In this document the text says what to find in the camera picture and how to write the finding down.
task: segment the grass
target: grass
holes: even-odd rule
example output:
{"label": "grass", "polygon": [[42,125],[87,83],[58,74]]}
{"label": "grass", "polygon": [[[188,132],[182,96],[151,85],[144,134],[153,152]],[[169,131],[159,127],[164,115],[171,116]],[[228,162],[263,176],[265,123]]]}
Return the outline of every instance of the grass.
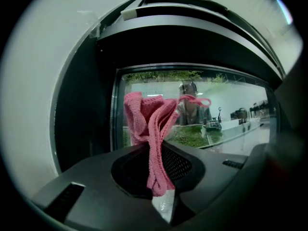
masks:
{"label": "grass", "polygon": [[[177,142],[191,147],[201,147],[209,145],[207,137],[201,136],[202,125],[189,127],[174,127],[170,134],[165,138],[166,141]],[[213,143],[222,140],[222,133],[211,131],[207,133]],[[128,129],[123,129],[123,146],[130,146],[130,135]]]}

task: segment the pink towel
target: pink towel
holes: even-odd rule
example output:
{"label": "pink towel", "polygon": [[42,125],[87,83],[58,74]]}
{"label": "pink towel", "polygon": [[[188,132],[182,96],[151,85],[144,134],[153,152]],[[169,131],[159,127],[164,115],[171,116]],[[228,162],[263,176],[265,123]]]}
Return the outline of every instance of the pink towel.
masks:
{"label": "pink towel", "polygon": [[[200,106],[211,105],[209,99],[191,95],[182,95],[179,99],[163,99],[161,95],[143,98],[141,92],[132,92],[124,97],[132,144],[148,142],[150,145],[147,187],[152,189],[153,196],[163,196],[166,190],[175,189],[163,166],[161,144],[179,117],[175,111],[183,99]],[[202,104],[201,100],[207,100],[209,105]]]}

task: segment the window frame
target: window frame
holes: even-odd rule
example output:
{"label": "window frame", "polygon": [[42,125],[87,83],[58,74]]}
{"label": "window frame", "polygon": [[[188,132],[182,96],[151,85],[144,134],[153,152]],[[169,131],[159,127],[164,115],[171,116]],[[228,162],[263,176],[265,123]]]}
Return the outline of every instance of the window frame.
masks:
{"label": "window frame", "polygon": [[270,87],[270,84],[258,77],[252,76],[247,73],[243,73],[237,70],[230,70],[225,67],[210,65],[210,64],[194,64],[194,63],[158,63],[158,64],[142,64],[135,66],[128,66],[116,70],[111,110],[110,110],[110,142],[111,151],[120,150],[123,148],[123,102],[124,102],[124,91],[125,83],[121,81],[122,76],[126,74],[134,74],[140,72],[151,72],[151,71],[168,71],[168,70],[181,70],[181,71],[192,71],[199,70],[203,73],[206,71],[213,71],[227,75],[233,75],[235,80],[238,82],[244,82],[248,84],[258,85],[266,90],[267,98],[273,100],[276,108],[276,131],[277,134],[280,131],[280,106],[275,99],[274,91]]}

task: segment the glass window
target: glass window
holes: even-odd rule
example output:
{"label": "glass window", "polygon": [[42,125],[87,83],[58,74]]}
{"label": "glass window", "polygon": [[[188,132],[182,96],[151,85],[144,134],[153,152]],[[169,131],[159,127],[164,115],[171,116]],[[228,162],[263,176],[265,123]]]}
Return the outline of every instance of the glass window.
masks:
{"label": "glass window", "polygon": [[249,155],[254,146],[276,134],[276,102],[264,82],[252,77],[216,71],[166,70],[123,73],[118,88],[115,122],[117,149],[131,146],[124,95],[142,92],[144,98],[164,99],[183,94],[209,98],[209,108],[184,100],[179,118],[166,141],[219,153]]}

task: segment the person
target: person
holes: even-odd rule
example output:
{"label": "person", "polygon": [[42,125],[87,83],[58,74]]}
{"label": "person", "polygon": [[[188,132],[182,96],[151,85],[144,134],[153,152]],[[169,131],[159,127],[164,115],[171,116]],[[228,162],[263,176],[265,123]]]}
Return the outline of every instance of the person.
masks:
{"label": "person", "polygon": [[[196,84],[191,82],[182,82],[179,86],[180,95],[192,95],[197,96],[198,90]],[[204,124],[212,120],[209,107],[200,107],[195,103],[190,103],[188,100],[184,100],[178,105],[178,117],[177,125],[192,125],[192,124]]]}

